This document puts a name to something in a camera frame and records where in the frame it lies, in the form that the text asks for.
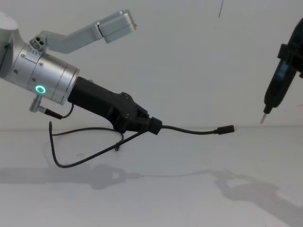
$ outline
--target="metal bracket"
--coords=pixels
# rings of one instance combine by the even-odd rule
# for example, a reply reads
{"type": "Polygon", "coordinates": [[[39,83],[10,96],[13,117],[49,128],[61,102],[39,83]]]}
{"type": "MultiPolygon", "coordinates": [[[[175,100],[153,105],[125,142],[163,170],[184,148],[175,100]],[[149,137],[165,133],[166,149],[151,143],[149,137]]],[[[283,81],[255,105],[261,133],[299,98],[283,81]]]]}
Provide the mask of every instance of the metal bracket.
{"type": "Polygon", "coordinates": [[[42,113],[45,113],[46,108],[43,106],[40,106],[41,100],[42,100],[42,96],[36,95],[32,104],[30,105],[30,108],[29,108],[30,112],[36,113],[37,111],[40,111],[42,113]]]}
{"type": "Polygon", "coordinates": [[[41,52],[49,48],[60,53],[71,53],[102,38],[106,43],[110,43],[135,30],[136,24],[130,11],[121,10],[70,35],[42,31],[30,41],[30,44],[41,52]]]}

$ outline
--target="cable connector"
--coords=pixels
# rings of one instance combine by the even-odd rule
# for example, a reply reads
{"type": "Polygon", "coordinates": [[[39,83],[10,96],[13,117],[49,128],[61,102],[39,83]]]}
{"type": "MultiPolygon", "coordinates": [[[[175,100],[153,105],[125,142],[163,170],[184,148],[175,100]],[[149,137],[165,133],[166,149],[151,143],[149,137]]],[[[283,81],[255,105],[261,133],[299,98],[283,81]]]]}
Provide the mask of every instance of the cable connector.
{"type": "Polygon", "coordinates": [[[45,109],[45,112],[44,114],[48,115],[48,116],[51,116],[51,117],[54,117],[54,118],[57,118],[59,120],[61,120],[63,118],[62,115],[50,110],[50,109],[45,109]]]}
{"type": "Polygon", "coordinates": [[[216,130],[214,130],[214,134],[218,134],[218,135],[223,135],[232,132],[235,132],[235,127],[233,125],[219,127],[216,130]]]}
{"type": "Polygon", "coordinates": [[[155,135],[158,135],[158,133],[162,129],[162,126],[162,121],[155,117],[152,117],[148,131],[155,135]]]}

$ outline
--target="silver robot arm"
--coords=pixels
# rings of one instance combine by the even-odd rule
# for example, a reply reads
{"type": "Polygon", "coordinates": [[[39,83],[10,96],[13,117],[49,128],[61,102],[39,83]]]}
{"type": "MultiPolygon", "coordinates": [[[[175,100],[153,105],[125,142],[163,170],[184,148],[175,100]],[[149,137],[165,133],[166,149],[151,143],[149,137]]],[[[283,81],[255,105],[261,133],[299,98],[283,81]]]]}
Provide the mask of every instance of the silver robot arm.
{"type": "Polygon", "coordinates": [[[79,69],[46,53],[47,49],[70,53],[104,38],[107,43],[136,30],[129,10],[121,10],[70,35],[43,31],[29,44],[20,36],[17,23],[0,12],[0,78],[36,94],[30,111],[45,111],[41,99],[64,104],[79,69]]]}

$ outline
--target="white wall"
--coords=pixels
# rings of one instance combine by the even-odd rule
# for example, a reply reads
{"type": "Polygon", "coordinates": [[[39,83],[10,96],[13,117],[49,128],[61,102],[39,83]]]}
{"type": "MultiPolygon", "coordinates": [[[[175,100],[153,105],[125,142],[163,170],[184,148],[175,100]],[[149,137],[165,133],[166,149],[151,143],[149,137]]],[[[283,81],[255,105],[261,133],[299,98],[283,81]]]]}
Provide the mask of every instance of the white wall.
{"type": "MultiPolygon", "coordinates": [[[[41,30],[68,34],[120,9],[130,9],[138,30],[111,44],[72,54],[53,53],[83,77],[125,91],[166,124],[259,124],[266,88],[302,17],[302,0],[2,0],[1,11],[19,24],[24,40],[41,30]]],[[[303,125],[303,80],[296,78],[270,125],[303,125]]],[[[34,94],[0,82],[0,129],[42,129],[49,117],[28,111],[34,94]]],[[[45,101],[55,111],[64,107],[45,101]]],[[[106,125],[84,110],[58,128],[106,125]]]]}

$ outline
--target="green led ring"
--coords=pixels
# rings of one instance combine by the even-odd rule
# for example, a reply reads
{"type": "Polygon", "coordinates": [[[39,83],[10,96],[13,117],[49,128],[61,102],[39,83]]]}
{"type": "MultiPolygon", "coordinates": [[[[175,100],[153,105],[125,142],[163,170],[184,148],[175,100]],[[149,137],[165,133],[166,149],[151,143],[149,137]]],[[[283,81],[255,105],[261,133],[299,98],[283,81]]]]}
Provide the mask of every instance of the green led ring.
{"type": "Polygon", "coordinates": [[[38,86],[36,86],[36,92],[38,92],[40,94],[44,94],[46,92],[46,89],[42,85],[38,85],[38,86]]]}

